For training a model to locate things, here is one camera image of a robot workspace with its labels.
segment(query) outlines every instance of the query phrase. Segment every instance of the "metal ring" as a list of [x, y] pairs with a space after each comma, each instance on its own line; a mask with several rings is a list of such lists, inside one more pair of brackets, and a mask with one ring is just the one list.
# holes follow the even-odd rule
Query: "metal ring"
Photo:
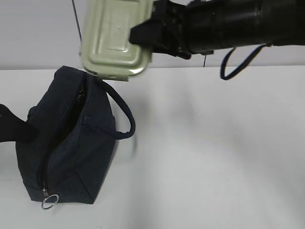
[[[44, 204], [46, 203], [46, 201], [47, 201], [48, 199], [50, 199], [50, 198], [52, 198], [52, 197], [56, 197], [55, 202], [52, 203], [51, 206], [45, 208], [45, 207], [44, 207]], [[57, 204], [58, 200], [59, 200], [59, 196], [58, 196], [57, 194], [50, 195], [49, 197], [47, 197], [47, 198], [45, 198], [45, 199], [43, 200], [43, 202], [41, 203], [41, 208], [42, 208], [43, 210], [48, 210], [48, 209], [54, 207], [54, 205]]]

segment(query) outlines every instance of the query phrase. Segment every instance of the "white surface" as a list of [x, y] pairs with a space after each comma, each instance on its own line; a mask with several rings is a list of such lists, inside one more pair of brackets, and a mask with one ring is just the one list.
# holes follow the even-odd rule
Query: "white surface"
[[[25, 119], [53, 73], [0, 71], [1, 103]], [[305, 67], [252, 67], [228, 82], [218, 68], [150, 69], [112, 85], [137, 132], [119, 143], [96, 203], [42, 211], [14, 144], [0, 144], [0, 228], [304, 228]]]
[[1, 0], [0, 70], [81, 66], [71, 0]]
[[[77, 14], [81, 30], [85, 27], [87, 2], [90, 0], [75, 0]], [[190, 0], [173, 0], [176, 3], [186, 5]], [[255, 46], [239, 48], [231, 57], [228, 66], [238, 66], [254, 50]], [[218, 67], [230, 49], [215, 51], [214, 55], [207, 56], [206, 67]], [[279, 65], [305, 65], [305, 46], [286, 46], [265, 48], [251, 63], [252, 66], [279, 66]], [[152, 68], [167, 67], [202, 67], [204, 56], [193, 55], [191, 60], [183, 60], [169, 55], [154, 53]]]

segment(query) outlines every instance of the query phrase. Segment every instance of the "robotic arm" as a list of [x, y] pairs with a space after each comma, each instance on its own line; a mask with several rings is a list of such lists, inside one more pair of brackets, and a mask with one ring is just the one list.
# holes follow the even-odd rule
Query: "robotic arm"
[[152, 17], [131, 29], [130, 42], [183, 59], [255, 44], [305, 45], [305, 1], [194, 0], [184, 6], [158, 0]]

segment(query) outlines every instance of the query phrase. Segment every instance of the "strap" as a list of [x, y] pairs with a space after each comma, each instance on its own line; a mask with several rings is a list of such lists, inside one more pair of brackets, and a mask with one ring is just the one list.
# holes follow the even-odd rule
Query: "strap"
[[264, 47], [271, 47], [270, 44], [263, 44], [257, 47], [245, 60], [242, 62], [233, 72], [231, 72], [228, 76], [225, 76], [225, 69], [228, 64], [229, 58], [231, 57], [232, 53], [235, 51], [236, 48], [233, 48], [229, 53], [225, 56], [220, 69], [220, 78], [223, 80], [230, 80], [235, 77], [238, 73], [240, 73], [243, 69], [245, 69], [251, 61], [260, 53], [260, 51]]
[[29, 143], [34, 141], [38, 134], [34, 126], [22, 121], [5, 105], [0, 104], [0, 142]]
[[105, 92], [107, 92], [110, 97], [117, 103], [117, 105], [123, 110], [125, 115], [130, 121], [130, 131], [126, 133], [122, 133], [119, 131], [110, 131], [107, 130], [107, 134], [110, 135], [111, 137], [121, 140], [121, 139], [126, 139], [134, 135], [135, 132], [135, 120], [132, 115], [131, 110], [129, 109], [128, 105], [126, 102], [122, 99], [122, 97], [106, 82], [103, 80], [98, 81], [99, 85], [104, 89]]

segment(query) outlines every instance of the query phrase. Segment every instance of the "navy blue bag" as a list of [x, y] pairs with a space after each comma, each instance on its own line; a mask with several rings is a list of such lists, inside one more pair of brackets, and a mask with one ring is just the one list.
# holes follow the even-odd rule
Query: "navy blue bag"
[[[116, 131], [109, 94], [131, 128]], [[29, 143], [17, 142], [18, 167], [33, 201], [42, 208], [57, 202], [93, 204], [107, 174], [116, 140], [135, 132], [124, 100], [107, 83], [83, 71], [61, 67], [48, 91], [30, 109], [27, 123], [39, 131]], [[45, 202], [53, 204], [46, 207]]]

